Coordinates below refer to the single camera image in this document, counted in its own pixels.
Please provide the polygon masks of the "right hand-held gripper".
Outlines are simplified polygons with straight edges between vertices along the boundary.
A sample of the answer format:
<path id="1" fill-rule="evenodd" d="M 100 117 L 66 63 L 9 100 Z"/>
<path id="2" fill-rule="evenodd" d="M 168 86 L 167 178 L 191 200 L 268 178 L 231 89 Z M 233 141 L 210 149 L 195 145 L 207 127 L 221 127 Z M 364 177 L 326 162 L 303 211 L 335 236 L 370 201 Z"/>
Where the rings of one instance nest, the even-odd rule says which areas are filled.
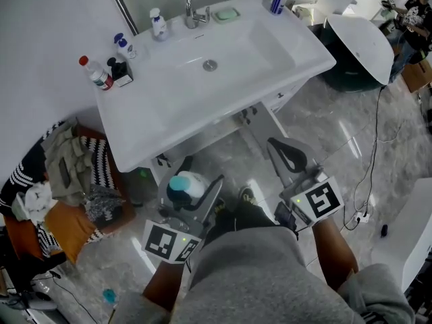
<path id="1" fill-rule="evenodd" d="M 316 153 L 309 145 L 293 138 L 269 138 L 267 151 L 284 186 L 275 210 L 278 224 L 299 232 L 344 207 L 335 178 L 315 166 Z"/>

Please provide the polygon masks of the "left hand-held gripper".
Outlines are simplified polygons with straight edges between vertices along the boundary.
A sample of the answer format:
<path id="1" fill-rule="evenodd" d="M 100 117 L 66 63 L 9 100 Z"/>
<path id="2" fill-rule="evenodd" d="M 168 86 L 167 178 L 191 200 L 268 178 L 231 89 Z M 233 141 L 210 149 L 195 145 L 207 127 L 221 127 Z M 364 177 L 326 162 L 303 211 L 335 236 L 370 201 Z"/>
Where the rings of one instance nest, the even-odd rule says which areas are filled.
<path id="1" fill-rule="evenodd" d="M 190 171 L 192 162 L 193 156 L 188 155 L 171 164 L 159 183 L 158 198 L 190 198 L 185 192 L 172 190 L 169 181 L 181 171 Z M 172 265 L 186 263 L 214 225 L 216 207 L 225 204 L 219 196 L 224 178 L 220 175 L 212 181 L 198 201 L 198 216 L 208 216 L 204 223 L 194 219 L 187 223 L 173 215 L 164 217 L 160 223 L 147 220 L 141 250 Z"/>

